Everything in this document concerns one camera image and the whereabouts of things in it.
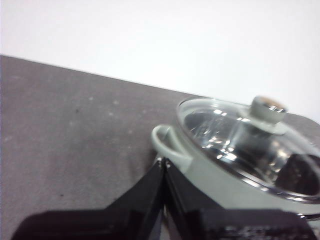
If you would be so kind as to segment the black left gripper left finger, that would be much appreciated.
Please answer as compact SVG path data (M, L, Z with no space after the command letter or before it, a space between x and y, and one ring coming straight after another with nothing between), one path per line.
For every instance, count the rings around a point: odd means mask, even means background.
M162 159L103 209L45 211L26 217L14 240L146 240L163 208Z

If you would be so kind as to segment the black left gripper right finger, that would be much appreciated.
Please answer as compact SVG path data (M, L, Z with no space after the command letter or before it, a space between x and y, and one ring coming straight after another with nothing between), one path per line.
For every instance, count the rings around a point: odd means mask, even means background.
M163 161L166 208L183 240L315 240L308 222L280 209L227 209Z

